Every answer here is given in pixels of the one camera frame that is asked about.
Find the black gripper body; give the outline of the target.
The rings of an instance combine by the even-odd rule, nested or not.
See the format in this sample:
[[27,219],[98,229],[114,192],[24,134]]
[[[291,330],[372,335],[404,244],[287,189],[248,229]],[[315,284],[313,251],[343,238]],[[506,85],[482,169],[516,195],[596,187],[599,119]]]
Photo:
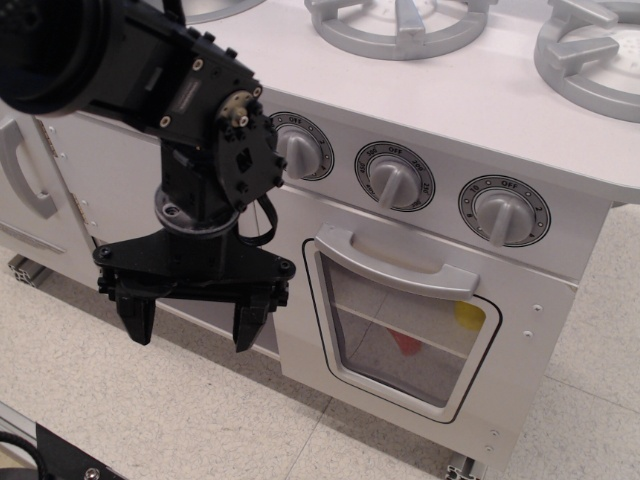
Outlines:
[[98,247],[99,289],[120,310],[152,309],[158,299],[229,303],[274,310],[288,300],[295,264],[235,234],[202,240],[167,230]]

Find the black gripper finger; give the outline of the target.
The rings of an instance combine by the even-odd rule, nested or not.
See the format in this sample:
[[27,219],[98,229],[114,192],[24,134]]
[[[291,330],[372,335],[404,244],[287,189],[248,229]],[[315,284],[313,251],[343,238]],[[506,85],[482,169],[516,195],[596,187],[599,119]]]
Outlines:
[[247,351],[254,345],[272,311],[272,302],[266,298],[249,297],[235,304],[233,341],[237,352]]
[[148,298],[120,296],[116,299],[117,313],[131,340],[148,345],[155,320],[155,301]]

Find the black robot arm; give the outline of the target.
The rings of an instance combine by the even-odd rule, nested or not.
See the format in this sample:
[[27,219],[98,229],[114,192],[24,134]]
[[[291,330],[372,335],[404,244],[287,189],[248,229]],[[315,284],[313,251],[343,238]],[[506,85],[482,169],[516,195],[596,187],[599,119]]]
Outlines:
[[259,204],[286,163],[264,114],[261,85],[233,50],[189,27],[182,5],[143,1],[5,1],[1,98],[30,115],[85,111],[156,137],[161,229],[93,253],[99,290],[130,336],[151,339],[156,302],[176,298],[234,307],[232,337],[251,348],[267,316],[288,301],[295,265],[246,237],[238,218]]

